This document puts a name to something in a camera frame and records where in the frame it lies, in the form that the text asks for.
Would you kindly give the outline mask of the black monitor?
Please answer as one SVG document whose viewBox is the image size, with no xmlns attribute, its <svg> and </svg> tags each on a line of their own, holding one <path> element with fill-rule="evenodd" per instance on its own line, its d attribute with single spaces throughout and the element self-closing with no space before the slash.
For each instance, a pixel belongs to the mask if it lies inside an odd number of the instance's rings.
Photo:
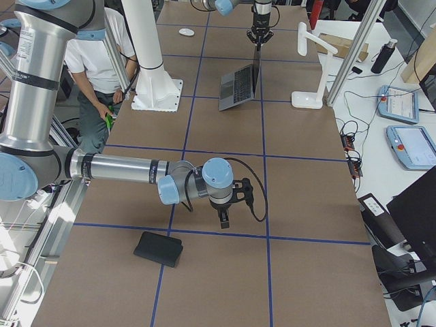
<svg viewBox="0 0 436 327">
<path fill-rule="evenodd" d="M 435 268 L 435 168 L 388 203 L 388 211 L 428 269 Z"/>
</svg>

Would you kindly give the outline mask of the brown cardboard box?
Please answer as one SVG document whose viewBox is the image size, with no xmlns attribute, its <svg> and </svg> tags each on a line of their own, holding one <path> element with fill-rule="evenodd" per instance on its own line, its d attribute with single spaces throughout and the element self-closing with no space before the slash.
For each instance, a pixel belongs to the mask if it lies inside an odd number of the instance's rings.
<svg viewBox="0 0 436 327">
<path fill-rule="evenodd" d="M 327 33 L 320 33 L 319 38 L 329 43 L 330 45 L 334 46 L 338 50 L 337 54 L 334 54 L 334 57 L 338 57 L 342 59 L 344 59 L 347 56 L 353 42 L 353 40 L 344 37 L 335 36 L 335 35 L 330 35 Z M 369 45 L 365 43 L 364 46 L 362 47 L 362 50 L 360 51 L 360 54 L 358 55 L 358 59 L 357 59 L 358 62 L 363 62 L 366 60 L 366 58 L 369 55 L 368 48 Z"/>
</svg>

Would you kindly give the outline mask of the white computer mouse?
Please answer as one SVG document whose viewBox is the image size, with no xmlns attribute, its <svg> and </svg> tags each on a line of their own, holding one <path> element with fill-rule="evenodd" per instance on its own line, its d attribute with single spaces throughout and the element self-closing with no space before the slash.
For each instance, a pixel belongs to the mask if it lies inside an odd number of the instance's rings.
<svg viewBox="0 0 436 327">
<path fill-rule="evenodd" d="M 192 29 L 188 29 L 188 28 L 182 28 L 178 32 L 181 35 L 187 36 L 187 37 L 193 37 L 195 35 L 195 32 Z"/>
</svg>

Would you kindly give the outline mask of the black mouse pad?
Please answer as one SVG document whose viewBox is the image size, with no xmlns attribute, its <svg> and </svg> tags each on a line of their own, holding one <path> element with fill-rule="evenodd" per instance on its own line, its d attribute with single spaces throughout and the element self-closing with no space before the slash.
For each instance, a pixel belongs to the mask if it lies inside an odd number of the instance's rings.
<svg viewBox="0 0 436 327">
<path fill-rule="evenodd" d="M 182 241 L 178 238 L 143 232 L 134 255 L 174 268 L 182 251 Z"/>
</svg>

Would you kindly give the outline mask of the black water bottle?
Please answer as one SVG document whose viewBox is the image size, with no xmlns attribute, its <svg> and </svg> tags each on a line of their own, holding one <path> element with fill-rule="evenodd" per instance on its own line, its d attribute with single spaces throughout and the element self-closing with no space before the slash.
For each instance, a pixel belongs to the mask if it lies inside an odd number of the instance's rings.
<svg viewBox="0 0 436 327">
<path fill-rule="evenodd" d="M 382 46 L 374 64 L 371 67 L 372 73 L 380 74 L 382 72 L 383 68 L 386 66 L 388 60 L 392 56 L 392 53 L 396 48 L 397 42 L 397 39 L 391 39 Z"/>
</svg>

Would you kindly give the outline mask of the teach pendant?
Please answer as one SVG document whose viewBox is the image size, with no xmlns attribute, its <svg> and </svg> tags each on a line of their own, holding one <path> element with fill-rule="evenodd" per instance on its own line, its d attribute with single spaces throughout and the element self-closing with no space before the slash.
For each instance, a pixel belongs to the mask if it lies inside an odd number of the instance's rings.
<svg viewBox="0 0 436 327">
<path fill-rule="evenodd" d="M 435 166 L 435 143 L 424 126 L 390 125 L 386 136 L 407 170 L 429 170 Z"/>
<path fill-rule="evenodd" d="M 409 124 L 419 122 L 417 91 L 385 84 L 379 89 L 378 98 L 377 111 L 380 116 Z"/>
</svg>

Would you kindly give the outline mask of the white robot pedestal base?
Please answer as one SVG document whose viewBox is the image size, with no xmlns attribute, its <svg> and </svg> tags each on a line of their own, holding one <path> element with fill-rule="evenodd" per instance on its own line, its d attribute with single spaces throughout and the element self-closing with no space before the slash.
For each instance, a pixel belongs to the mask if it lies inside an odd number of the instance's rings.
<svg viewBox="0 0 436 327">
<path fill-rule="evenodd" d="M 122 4 L 140 66 L 131 108 L 176 112 L 183 81 L 171 78 L 164 67 L 152 3 L 126 0 Z"/>
</svg>

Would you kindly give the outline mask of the upper teach pendant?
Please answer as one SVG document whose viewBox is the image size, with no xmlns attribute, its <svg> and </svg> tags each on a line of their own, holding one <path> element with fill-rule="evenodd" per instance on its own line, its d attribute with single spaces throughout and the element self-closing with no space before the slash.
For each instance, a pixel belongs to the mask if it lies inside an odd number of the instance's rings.
<svg viewBox="0 0 436 327">
<path fill-rule="evenodd" d="M 380 116 L 409 124 L 419 122 L 417 91 L 385 84 L 379 89 L 378 98 L 377 111 Z"/>
</svg>

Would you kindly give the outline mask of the person in white shirt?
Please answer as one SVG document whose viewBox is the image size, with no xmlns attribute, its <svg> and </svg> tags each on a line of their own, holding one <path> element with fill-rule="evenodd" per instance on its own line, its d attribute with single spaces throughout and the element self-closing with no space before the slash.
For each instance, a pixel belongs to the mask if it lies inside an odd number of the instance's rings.
<svg viewBox="0 0 436 327">
<path fill-rule="evenodd" d="M 100 153 L 109 135 L 106 117 L 117 115 L 123 101 L 119 78 L 102 41 L 70 40 L 64 61 L 80 90 L 80 148 Z"/>
</svg>

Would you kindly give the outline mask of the grey laptop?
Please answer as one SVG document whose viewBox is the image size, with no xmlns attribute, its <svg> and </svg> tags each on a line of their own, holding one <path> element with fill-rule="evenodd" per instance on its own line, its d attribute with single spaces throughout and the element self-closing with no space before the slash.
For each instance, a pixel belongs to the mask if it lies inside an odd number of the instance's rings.
<svg viewBox="0 0 436 327">
<path fill-rule="evenodd" d="M 261 51 L 254 49 L 253 63 L 221 77 L 219 111 L 233 108 L 255 98 Z"/>
</svg>

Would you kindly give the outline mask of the lower teach pendant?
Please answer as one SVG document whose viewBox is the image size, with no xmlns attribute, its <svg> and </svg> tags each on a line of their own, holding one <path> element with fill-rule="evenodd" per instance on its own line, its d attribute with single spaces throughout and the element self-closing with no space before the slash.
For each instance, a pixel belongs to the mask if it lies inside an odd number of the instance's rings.
<svg viewBox="0 0 436 327">
<path fill-rule="evenodd" d="M 435 166 L 435 143 L 424 126 L 390 125 L 386 136 L 407 170 L 429 170 Z"/>
</svg>

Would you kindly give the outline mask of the aluminium frame post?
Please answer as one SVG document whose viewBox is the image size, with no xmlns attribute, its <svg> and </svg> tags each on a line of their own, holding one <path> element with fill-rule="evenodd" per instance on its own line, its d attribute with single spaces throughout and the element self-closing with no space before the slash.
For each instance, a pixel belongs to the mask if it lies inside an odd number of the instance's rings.
<svg viewBox="0 0 436 327">
<path fill-rule="evenodd" d="M 386 4 L 386 0 L 372 0 L 363 16 L 362 21 L 359 24 L 357 32 L 353 38 L 352 44 L 349 48 L 349 52 L 347 56 L 344 58 L 343 63 L 340 66 L 337 77 L 335 78 L 332 88 L 328 94 L 326 99 L 326 104 L 330 107 L 334 106 L 341 89 L 345 85 L 348 74 L 351 71 L 352 67 L 364 43 L 366 42 L 373 25 L 377 21 L 380 12 L 382 11 L 384 5 Z"/>
</svg>

